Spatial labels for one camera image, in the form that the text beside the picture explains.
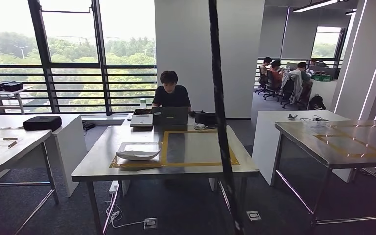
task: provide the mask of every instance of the green crate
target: green crate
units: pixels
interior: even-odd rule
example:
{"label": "green crate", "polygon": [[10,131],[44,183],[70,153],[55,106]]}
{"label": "green crate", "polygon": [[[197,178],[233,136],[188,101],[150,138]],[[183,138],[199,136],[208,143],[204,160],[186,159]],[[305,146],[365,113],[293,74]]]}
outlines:
{"label": "green crate", "polygon": [[329,75],[313,75],[312,79],[320,82],[330,82],[332,77]]}

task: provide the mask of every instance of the black t-shirt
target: black t-shirt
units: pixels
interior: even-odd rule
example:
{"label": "black t-shirt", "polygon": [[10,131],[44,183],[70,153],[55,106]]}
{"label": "black t-shirt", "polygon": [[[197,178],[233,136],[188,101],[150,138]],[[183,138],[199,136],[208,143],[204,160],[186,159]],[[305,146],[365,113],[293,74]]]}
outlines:
{"label": "black t-shirt", "polygon": [[175,86],[173,93],[168,93],[163,86],[158,86],[152,103],[162,107],[191,107],[187,89],[180,85]]}

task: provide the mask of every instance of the open laptop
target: open laptop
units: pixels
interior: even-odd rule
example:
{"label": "open laptop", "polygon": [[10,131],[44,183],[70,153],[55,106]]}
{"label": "open laptop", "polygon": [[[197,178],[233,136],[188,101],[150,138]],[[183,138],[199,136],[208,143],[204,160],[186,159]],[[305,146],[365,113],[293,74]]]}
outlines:
{"label": "open laptop", "polygon": [[188,123],[188,107],[152,107],[153,125],[173,126]]}

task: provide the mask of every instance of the white pillar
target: white pillar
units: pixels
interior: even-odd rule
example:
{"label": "white pillar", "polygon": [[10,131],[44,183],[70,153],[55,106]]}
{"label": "white pillar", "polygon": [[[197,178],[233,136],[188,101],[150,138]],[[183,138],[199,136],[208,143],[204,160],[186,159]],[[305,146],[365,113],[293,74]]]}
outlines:
{"label": "white pillar", "polygon": [[353,120],[371,119],[376,99],[376,1],[360,0],[333,99],[333,110]]}

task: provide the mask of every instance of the backpack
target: backpack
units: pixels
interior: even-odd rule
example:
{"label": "backpack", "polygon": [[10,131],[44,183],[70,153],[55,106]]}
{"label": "backpack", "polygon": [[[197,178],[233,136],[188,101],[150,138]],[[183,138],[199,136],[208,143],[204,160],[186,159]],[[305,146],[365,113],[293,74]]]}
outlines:
{"label": "backpack", "polygon": [[325,105],[323,103],[322,97],[316,94],[310,101],[309,101],[309,108],[308,110],[325,110]]}

